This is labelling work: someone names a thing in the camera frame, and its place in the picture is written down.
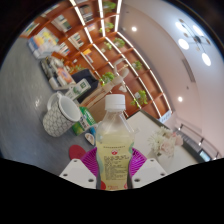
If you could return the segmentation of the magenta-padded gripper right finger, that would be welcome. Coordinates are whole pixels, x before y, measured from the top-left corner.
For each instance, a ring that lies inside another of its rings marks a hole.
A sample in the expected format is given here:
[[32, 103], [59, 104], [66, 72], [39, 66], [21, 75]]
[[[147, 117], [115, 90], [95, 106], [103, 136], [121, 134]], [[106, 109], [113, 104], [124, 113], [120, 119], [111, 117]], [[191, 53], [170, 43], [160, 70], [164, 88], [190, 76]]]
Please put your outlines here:
[[132, 149], [127, 182], [129, 189], [146, 186], [166, 175], [166, 171], [155, 158], [147, 159], [139, 150]]

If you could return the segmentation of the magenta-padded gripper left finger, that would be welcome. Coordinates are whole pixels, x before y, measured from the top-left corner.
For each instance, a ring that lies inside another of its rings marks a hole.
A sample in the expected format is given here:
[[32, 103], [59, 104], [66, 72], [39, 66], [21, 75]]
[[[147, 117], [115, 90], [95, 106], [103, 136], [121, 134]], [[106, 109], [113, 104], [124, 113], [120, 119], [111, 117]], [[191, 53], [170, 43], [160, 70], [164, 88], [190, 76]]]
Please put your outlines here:
[[71, 161], [60, 174], [60, 177], [84, 188], [95, 189], [97, 186], [98, 164], [96, 148], [76, 153], [69, 151]]

